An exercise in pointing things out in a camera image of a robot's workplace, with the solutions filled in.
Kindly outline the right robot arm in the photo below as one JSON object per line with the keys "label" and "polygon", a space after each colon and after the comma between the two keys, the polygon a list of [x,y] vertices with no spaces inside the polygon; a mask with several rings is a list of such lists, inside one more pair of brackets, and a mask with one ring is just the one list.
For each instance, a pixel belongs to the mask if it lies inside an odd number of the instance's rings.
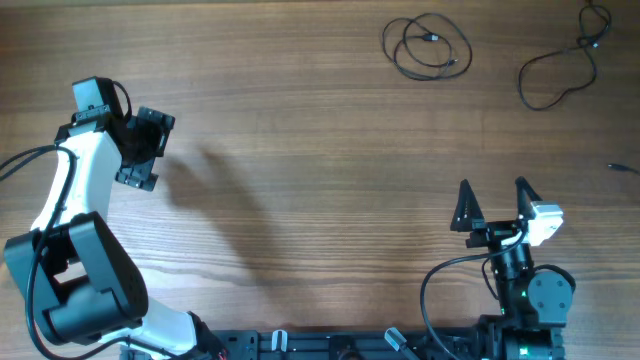
{"label": "right robot arm", "polygon": [[469,234],[467,247],[488,250],[501,313],[481,316],[469,347],[455,350],[468,359],[561,360],[566,357],[562,329],[576,282],[556,265],[535,265],[531,249],[559,230],[564,212],[526,179],[515,184],[516,218],[488,222],[470,183],[460,183],[450,229]]}

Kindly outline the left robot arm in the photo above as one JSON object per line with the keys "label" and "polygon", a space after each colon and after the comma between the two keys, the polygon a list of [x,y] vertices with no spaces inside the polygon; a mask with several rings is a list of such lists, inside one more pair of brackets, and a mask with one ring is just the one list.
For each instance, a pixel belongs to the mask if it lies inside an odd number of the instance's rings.
{"label": "left robot arm", "polygon": [[4,260],[25,302],[40,354],[85,347],[87,357],[118,345],[125,358],[224,359],[222,342],[195,314],[152,299],[138,267],[106,223],[114,183],[150,191],[175,120],[134,108],[117,81],[90,77],[72,86],[77,109],[52,144],[5,160],[8,178],[54,153],[58,163],[44,208],[30,230],[9,239]]}

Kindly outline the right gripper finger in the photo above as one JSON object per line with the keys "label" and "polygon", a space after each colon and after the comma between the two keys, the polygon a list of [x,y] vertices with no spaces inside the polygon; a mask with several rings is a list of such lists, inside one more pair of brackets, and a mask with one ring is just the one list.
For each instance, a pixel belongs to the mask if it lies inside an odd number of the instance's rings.
{"label": "right gripper finger", "polygon": [[486,221],[479,203],[467,179],[460,182],[457,205],[452,216],[450,230],[472,232],[486,228]]}
{"label": "right gripper finger", "polygon": [[541,201],[542,198],[535,192],[535,190],[523,176],[520,176],[515,180],[515,185],[517,196],[517,212],[524,218],[531,218],[531,203]]}

